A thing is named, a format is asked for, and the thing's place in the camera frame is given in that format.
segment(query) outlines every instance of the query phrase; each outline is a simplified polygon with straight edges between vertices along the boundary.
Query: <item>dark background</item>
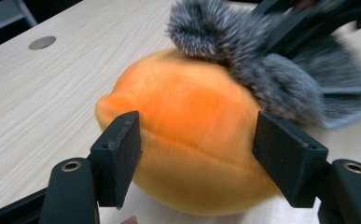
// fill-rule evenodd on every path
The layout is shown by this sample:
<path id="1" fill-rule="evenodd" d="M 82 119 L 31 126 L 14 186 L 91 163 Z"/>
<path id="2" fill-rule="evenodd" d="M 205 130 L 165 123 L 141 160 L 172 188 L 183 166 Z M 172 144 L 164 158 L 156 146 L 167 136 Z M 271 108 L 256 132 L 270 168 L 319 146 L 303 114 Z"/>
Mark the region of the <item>dark background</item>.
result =
<path id="1" fill-rule="evenodd" d="M 45 21 L 82 0 L 23 0 L 38 23 Z M 26 20 L 18 20 L 0 29 L 0 44 L 19 35 L 30 26 Z"/>

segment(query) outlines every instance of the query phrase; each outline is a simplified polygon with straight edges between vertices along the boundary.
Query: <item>wood grain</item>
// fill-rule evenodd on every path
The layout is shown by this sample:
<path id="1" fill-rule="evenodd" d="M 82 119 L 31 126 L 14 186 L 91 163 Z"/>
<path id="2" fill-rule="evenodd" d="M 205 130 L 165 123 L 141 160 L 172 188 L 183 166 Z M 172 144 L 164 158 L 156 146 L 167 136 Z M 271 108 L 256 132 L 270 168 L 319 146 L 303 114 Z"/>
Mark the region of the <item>wood grain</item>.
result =
<path id="1" fill-rule="evenodd" d="M 94 117 L 97 100 L 132 63 L 172 46 L 165 28 L 173 3 L 84 0 L 0 46 L 0 207 L 46 187 L 56 163 L 89 154 L 101 133 Z M 343 33 L 352 48 L 361 50 L 361 31 Z M 56 36 L 53 45 L 28 49 L 47 35 Z M 357 58 L 361 62 L 361 51 Z M 331 161 L 361 161 L 361 121 L 336 131 L 307 131 L 331 149 Z M 316 211 L 317 206 L 293 209 L 275 198 L 244 214 L 194 217 L 131 185 L 124 207 L 101 208 L 101 220 L 120 223 L 137 216 L 139 223 L 317 223 Z"/>

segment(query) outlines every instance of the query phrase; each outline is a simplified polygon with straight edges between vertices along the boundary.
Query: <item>orange object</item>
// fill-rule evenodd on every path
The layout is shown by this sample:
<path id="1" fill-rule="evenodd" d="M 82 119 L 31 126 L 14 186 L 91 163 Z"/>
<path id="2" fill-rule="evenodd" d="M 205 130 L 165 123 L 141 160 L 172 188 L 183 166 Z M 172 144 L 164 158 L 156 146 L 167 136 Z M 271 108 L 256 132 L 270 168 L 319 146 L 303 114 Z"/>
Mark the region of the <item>orange object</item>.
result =
<path id="1" fill-rule="evenodd" d="M 105 129 L 138 110 L 143 156 L 133 182 L 172 208 L 218 216 L 279 194 L 252 153 L 260 109 L 226 67 L 167 49 L 129 67 L 96 115 Z"/>

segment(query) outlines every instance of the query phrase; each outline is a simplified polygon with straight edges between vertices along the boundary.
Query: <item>fluffy gray fabric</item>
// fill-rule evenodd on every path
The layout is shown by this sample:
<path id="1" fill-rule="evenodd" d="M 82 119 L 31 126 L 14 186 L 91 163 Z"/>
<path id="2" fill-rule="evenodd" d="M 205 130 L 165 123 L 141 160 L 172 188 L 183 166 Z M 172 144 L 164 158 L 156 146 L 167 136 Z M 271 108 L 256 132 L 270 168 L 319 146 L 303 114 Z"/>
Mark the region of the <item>fluffy gray fabric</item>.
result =
<path id="1" fill-rule="evenodd" d="M 291 60 L 259 50 L 284 17 L 236 11 L 225 0 L 183 0 L 167 32 L 187 55 L 226 65 L 267 111 L 327 128 L 361 118 L 361 67 L 334 37 L 314 40 Z"/>

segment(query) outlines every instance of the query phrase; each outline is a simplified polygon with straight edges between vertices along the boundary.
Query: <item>orange plush fabric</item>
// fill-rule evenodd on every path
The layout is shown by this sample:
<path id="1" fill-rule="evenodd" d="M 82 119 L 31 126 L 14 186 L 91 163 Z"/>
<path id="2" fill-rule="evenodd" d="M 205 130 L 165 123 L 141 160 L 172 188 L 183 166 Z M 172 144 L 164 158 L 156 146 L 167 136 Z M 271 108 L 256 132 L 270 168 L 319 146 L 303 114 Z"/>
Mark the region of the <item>orange plush fabric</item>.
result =
<path id="1" fill-rule="evenodd" d="M 133 64 L 102 98 L 102 129 L 140 112 L 143 156 L 133 182 L 180 211 L 241 213 L 278 194 L 252 153 L 257 101 L 227 68 L 167 49 Z"/>

